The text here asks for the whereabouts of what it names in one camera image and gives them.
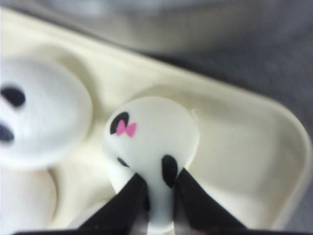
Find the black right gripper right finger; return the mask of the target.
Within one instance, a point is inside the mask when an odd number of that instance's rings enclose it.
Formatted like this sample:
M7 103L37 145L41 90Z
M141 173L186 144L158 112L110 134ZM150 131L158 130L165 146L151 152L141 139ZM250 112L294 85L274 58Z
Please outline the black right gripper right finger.
M195 178L183 169L175 183L174 231L233 232L241 222L213 199Z

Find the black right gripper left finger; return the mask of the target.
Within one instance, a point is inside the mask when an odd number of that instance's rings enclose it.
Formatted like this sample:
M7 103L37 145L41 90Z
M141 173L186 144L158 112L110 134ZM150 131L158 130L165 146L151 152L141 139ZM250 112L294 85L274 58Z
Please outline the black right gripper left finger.
M83 229L147 230L148 221L147 184L136 173L116 196L83 223Z

